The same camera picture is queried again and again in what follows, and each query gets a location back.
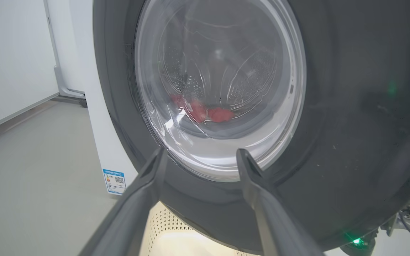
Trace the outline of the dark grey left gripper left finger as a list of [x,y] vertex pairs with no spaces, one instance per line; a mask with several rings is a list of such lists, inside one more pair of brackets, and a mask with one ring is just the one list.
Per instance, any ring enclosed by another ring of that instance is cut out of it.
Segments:
[[161,199],[168,153],[156,149],[81,250],[81,256],[138,256],[150,210]]

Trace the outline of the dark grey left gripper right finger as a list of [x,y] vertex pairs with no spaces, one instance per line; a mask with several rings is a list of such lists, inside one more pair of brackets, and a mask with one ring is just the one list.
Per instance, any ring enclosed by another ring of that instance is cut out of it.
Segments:
[[255,212],[265,256],[323,256],[317,242],[289,213],[246,149],[236,160],[245,201]]

